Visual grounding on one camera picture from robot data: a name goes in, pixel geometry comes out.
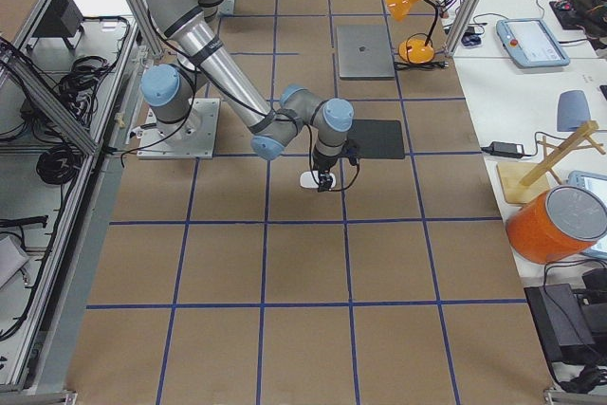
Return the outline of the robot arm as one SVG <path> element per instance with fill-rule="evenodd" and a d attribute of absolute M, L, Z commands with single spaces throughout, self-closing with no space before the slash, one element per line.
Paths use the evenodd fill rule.
<path fill-rule="evenodd" d="M 352 104 L 344 99 L 322 99 L 291 84 L 273 109 L 234 62 L 207 20 L 224 0 L 145 0 L 150 17 L 162 35 L 176 42 L 179 54 L 224 96 L 252 134 L 252 150 L 271 161 L 303 129 L 308 130 L 311 151 L 308 171 L 320 192 L 335 189 L 331 169 L 346 158 L 359 166 L 358 147 L 348 132 L 354 119 Z"/>

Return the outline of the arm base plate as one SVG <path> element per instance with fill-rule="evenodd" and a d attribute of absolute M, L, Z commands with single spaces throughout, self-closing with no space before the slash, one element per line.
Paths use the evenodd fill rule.
<path fill-rule="evenodd" d="M 144 129 L 137 157 L 139 159 L 212 159 L 216 140 L 220 100 L 195 98 L 186 120 L 166 124 L 156 119 L 152 107 L 147 121 L 155 126 Z"/>
<path fill-rule="evenodd" d="M 234 12 L 235 0 L 223 0 L 217 7 L 219 16 L 232 16 Z"/>

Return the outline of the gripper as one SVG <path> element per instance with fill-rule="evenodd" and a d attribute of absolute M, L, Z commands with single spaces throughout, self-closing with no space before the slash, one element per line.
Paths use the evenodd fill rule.
<path fill-rule="evenodd" d="M 317 171 L 317 191 L 330 192 L 333 188 L 333 175 L 330 173 L 336 165 L 342 145 L 327 145 L 317 141 L 312 152 L 313 170 Z"/>

